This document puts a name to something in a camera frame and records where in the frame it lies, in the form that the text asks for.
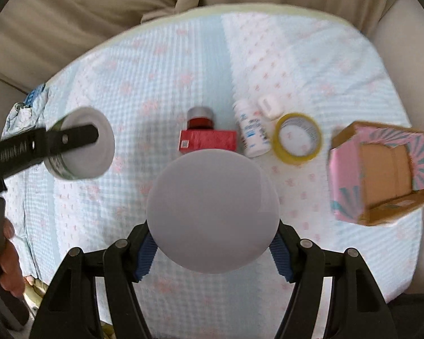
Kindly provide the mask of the person's left hand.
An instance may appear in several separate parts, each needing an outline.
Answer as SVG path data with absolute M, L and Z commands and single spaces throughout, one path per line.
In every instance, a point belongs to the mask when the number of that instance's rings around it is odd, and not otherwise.
M 20 268 L 19 256 L 11 243 L 10 239 L 14 237 L 14 226 L 6 218 L 3 223 L 3 235 L 6 238 L 6 244 L 3 251 L 0 252 L 0 274 L 1 287 L 16 298 L 22 298 L 25 290 L 24 277 Z

